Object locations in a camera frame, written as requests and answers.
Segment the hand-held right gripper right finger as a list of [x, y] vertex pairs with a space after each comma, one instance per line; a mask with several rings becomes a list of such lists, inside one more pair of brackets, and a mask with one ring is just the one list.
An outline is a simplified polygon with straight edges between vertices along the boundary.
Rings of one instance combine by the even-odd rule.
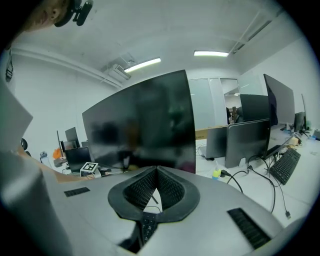
[[156, 189], [162, 205], [162, 212], [156, 217], [158, 223], [182, 221], [200, 202], [198, 188], [189, 180], [171, 172], [170, 168], [156, 168]]

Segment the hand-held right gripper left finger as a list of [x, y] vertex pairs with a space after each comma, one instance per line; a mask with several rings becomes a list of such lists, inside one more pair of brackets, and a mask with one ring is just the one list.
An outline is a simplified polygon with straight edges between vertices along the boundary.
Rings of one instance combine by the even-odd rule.
[[117, 215], [126, 220], [140, 221], [157, 186], [157, 167], [149, 166], [117, 175], [123, 180], [108, 192], [108, 202]]

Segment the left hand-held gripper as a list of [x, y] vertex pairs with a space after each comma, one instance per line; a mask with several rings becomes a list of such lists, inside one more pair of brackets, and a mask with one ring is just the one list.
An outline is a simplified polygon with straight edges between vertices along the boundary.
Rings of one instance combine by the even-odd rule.
[[80, 168], [80, 177], [85, 179], [99, 179], [111, 174], [111, 169], [99, 166], [98, 163], [86, 162]]

